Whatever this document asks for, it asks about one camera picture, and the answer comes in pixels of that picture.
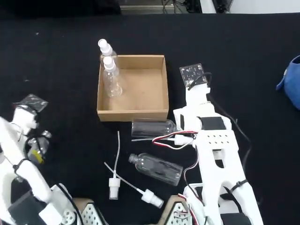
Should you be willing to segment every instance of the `red and white wire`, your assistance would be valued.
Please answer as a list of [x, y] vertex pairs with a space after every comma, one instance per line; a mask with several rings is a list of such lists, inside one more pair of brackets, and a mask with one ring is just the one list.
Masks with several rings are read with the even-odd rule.
[[198, 132], [195, 132], [195, 131], [176, 131], [176, 132], [173, 132], [173, 133], [170, 133], [168, 135], [164, 135], [164, 136], [159, 136], [159, 137], [156, 137], [156, 138], [153, 138], [152, 140], [152, 143], [155, 144], [155, 145], [158, 145], [158, 146], [164, 146], [164, 147], [168, 147], [170, 149], [173, 149], [173, 150], [180, 150], [180, 149], [183, 149], [184, 147], [188, 146], [189, 144], [191, 144], [194, 140], [192, 140], [191, 142], [188, 142], [184, 145], [182, 145], [181, 147], [178, 147], [178, 148], [175, 148], [169, 144], [164, 144], [164, 143], [160, 143], [160, 142], [157, 142], [158, 140], [162, 140], [164, 138], [167, 138], [167, 137], [170, 137], [170, 136], [173, 136], [173, 135], [180, 135], [180, 134], [197, 134]]
[[[180, 198], [183, 198], [185, 201], [187, 201], [187, 198], [186, 198], [184, 195], [182, 195], [182, 194], [177, 194], [177, 196], [180, 197]], [[190, 212], [190, 214], [191, 214], [193, 220], [195, 221], [196, 225], [199, 225], [198, 220], [197, 220], [197, 218], [196, 218], [196, 215], [195, 215], [195, 213], [193, 212], [193, 210], [191, 209], [190, 206], [189, 206], [189, 212]]]

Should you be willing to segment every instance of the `blue object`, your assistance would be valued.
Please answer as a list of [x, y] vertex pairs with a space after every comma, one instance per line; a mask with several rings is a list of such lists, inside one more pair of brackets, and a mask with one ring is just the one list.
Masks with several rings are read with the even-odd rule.
[[276, 90], [282, 87], [292, 104], [300, 110], [300, 55], [290, 62]]

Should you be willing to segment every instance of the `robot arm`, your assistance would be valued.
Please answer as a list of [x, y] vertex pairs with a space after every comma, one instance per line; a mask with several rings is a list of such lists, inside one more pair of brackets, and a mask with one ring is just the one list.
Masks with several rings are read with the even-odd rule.
[[[202, 184], [202, 204], [192, 191], [186, 187], [184, 195], [196, 212], [200, 224], [227, 225], [221, 218], [220, 195], [222, 189], [231, 190], [241, 206], [242, 213], [252, 225], [262, 225], [255, 195], [247, 182], [240, 157], [238, 144], [232, 131], [229, 118], [215, 112], [214, 106], [208, 102], [206, 94], [210, 92], [207, 82], [186, 88], [187, 105], [173, 111], [178, 130], [198, 132], [192, 145], [197, 150]], [[223, 168], [216, 164], [222, 160]], [[228, 210], [227, 213], [238, 213]]]
[[[22, 108], [16, 108], [14, 119], [11, 123], [0, 117], [0, 146], [2, 149], [2, 162], [0, 163], [0, 215], [1, 219], [10, 224], [14, 224], [8, 212], [8, 208], [11, 205], [10, 186], [17, 176], [28, 181], [33, 195], [38, 200], [45, 203], [48, 203], [50, 200], [51, 190], [45, 179], [34, 164], [24, 160], [23, 147], [27, 139], [25, 134], [31, 128], [35, 128], [36, 125], [34, 115]], [[16, 172], [13, 168], [14, 165], [19, 165]]]
[[[34, 95], [29, 95], [26, 99], [40, 100]], [[71, 198], [68, 191], [63, 185], [53, 186], [50, 188], [39, 172], [37, 167], [28, 160], [28, 156], [23, 151], [28, 137], [26, 136], [29, 131], [37, 127], [35, 121], [35, 113], [28, 110], [26, 107], [16, 107], [14, 118], [12, 122], [8, 122], [0, 117], [0, 216], [1, 220], [15, 225], [26, 224], [31, 218], [26, 213], [28, 207], [33, 204], [41, 206], [40, 210], [32, 208], [33, 217], [46, 225], [58, 225], [65, 221], [67, 218], [76, 218], [75, 209], [68, 199]], [[11, 203], [11, 183], [17, 178], [21, 177], [28, 181], [31, 191], [21, 197], [17, 203]], [[22, 211], [26, 218], [18, 216], [19, 211], [14, 211], [12, 208]], [[77, 217], [76, 225], [81, 225]]]

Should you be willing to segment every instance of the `black table surface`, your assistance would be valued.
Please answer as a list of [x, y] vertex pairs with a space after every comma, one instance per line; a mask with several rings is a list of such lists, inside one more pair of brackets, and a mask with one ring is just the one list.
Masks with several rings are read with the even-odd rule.
[[[167, 62], [169, 118], [185, 105], [179, 67], [202, 63], [213, 74], [211, 93], [252, 141], [247, 178], [261, 202], [265, 224], [296, 220], [299, 189], [300, 113], [275, 86], [300, 53], [300, 14], [143, 15], [0, 22], [0, 114], [13, 116], [12, 103], [33, 93], [49, 101], [40, 128], [52, 132], [52, 148], [40, 167], [50, 185], [63, 183], [74, 197], [93, 199], [108, 223], [156, 223], [163, 211], [121, 184], [119, 200], [108, 200], [104, 162], [113, 166], [117, 130], [121, 151], [117, 171], [140, 189], [166, 202], [177, 187], [144, 176], [128, 162], [147, 152], [183, 167], [195, 151], [173, 151], [150, 142], [131, 143], [130, 123], [101, 123], [96, 112], [99, 48], [106, 38], [119, 54], [163, 54]], [[240, 156], [247, 142], [236, 132]], [[200, 182], [199, 169], [187, 175]]]

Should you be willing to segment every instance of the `cardboard box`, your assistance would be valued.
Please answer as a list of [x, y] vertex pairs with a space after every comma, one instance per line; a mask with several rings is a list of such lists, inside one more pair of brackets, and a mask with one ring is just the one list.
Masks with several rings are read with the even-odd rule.
[[99, 71], [97, 112], [101, 121], [162, 119], [169, 112], [168, 84], [163, 55], [119, 55], [123, 93], [108, 97]]

